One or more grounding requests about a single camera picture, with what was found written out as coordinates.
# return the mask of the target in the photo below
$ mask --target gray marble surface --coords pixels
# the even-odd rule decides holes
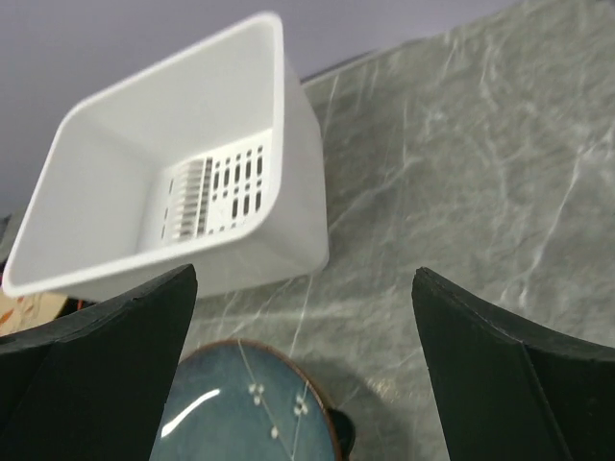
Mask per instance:
[[[356,420],[355,461],[431,461],[448,454],[412,313],[418,267],[615,346],[614,17],[527,2],[308,84],[331,262],[200,302],[184,355],[264,341]]]

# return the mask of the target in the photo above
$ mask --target plastic container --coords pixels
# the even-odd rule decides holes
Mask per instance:
[[[100,301],[192,263],[204,297],[328,257],[320,129],[262,13],[66,115],[4,289]]]

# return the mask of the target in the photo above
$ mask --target slotted drain holes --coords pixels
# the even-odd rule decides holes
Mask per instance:
[[[160,238],[179,242],[241,226],[260,209],[264,151],[260,144],[227,149],[183,164],[169,182]]]

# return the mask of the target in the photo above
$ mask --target blue ceramic plate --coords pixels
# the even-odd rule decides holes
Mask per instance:
[[[229,340],[178,367],[151,459],[341,461],[353,441],[350,420],[327,408],[290,359]]]

